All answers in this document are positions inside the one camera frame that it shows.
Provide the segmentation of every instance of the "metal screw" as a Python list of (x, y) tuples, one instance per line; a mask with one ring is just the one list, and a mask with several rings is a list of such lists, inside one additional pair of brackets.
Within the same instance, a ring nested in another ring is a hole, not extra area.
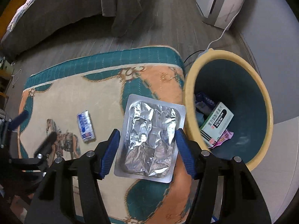
[(210, 155), (210, 152), (207, 151), (207, 150), (203, 150), (203, 151), (201, 151), (201, 154), (202, 154), (203, 156), (209, 156), (209, 155)]
[(239, 156), (235, 156), (235, 157), (234, 157), (234, 160), (235, 160), (236, 162), (241, 162), (241, 161), (242, 161), (242, 159), (241, 159)]
[(58, 157), (58, 158), (56, 158), (56, 159), (55, 159), (55, 162), (56, 162), (56, 163), (61, 163), (61, 162), (62, 162), (62, 160), (63, 160), (63, 158), (62, 158), (62, 157)]
[(86, 153), (86, 156), (88, 156), (88, 157), (92, 157), (92, 156), (94, 156), (95, 155), (95, 152), (94, 151), (88, 151), (87, 153)]

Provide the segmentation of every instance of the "gray blanket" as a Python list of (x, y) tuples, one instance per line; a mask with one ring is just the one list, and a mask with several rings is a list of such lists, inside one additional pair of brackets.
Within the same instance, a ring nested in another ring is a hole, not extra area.
[(140, 0), (35, 0), (2, 38), (2, 50), (13, 60), (59, 28), (96, 14), (115, 17), (111, 30), (120, 37), (141, 11)]

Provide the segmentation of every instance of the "rug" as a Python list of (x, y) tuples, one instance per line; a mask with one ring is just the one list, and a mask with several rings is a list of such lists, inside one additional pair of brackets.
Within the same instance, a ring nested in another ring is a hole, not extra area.
[[(78, 158), (121, 131), (130, 94), (182, 104), (184, 64), (165, 46), (143, 47), (69, 60), (26, 82), (19, 111), (29, 118), (19, 127), (19, 157), (29, 158), (50, 132), (57, 132), (48, 164), (62, 156)], [(77, 114), (88, 110), (96, 139), (84, 143)], [(114, 175), (114, 164), (98, 181), (112, 223), (183, 223), (190, 209), (191, 177), (180, 156), (171, 183)], [(73, 177), (76, 214), (82, 216), (78, 180)]]

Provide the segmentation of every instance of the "yellow trash can rim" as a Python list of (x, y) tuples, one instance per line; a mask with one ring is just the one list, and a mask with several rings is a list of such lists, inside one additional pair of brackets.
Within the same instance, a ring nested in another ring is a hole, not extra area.
[(273, 110), (272, 105), (270, 101), (270, 97), (268, 94), (268, 91), (261, 80), (260, 76), (257, 74), (257, 72), (252, 68), (251, 65), (238, 55), (228, 52), (225, 50), (213, 50), (209, 49), (206, 53), (201, 55), (192, 65), (190, 71), (188, 72), (188, 75), (185, 80), (184, 84), (184, 104), (186, 106), (186, 133), (191, 140), (196, 141), (202, 150), (209, 150), (206, 143), (203, 141), (200, 130), (197, 124), (195, 110), (188, 110), (188, 109), (194, 109), (194, 89), (195, 89), (195, 81), (197, 78), (197, 75), (201, 68), (207, 64), (210, 61), (217, 60), (217, 59), (225, 59), (232, 61), (241, 67), (243, 67), (255, 80), (257, 83), (259, 89), (261, 90), (261, 93), (263, 95), (265, 105), (266, 105), (266, 113), (267, 113), (267, 130), (265, 134), (265, 138), (263, 141), (263, 144), (258, 151), (258, 153), (255, 155), (253, 159), (251, 159), (248, 163), (246, 163), (248, 169), (251, 171), (253, 170), (258, 164), (262, 161), (264, 156), (266, 155), (266, 152), (269, 148), (272, 132), (273, 132)]

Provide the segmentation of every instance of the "gum packet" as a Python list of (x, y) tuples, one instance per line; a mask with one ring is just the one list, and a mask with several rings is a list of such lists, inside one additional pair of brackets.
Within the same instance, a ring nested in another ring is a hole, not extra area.
[(222, 133), (221, 137), (219, 138), (219, 140), (210, 149), (220, 146), (226, 140), (231, 139), (233, 137), (233, 135), (234, 135), (233, 132), (229, 131), (228, 129), (225, 129), (224, 132)]
[(77, 114), (77, 121), (79, 125), (80, 134), (84, 142), (95, 139), (95, 134), (92, 128), (92, 122), (88, 111)]

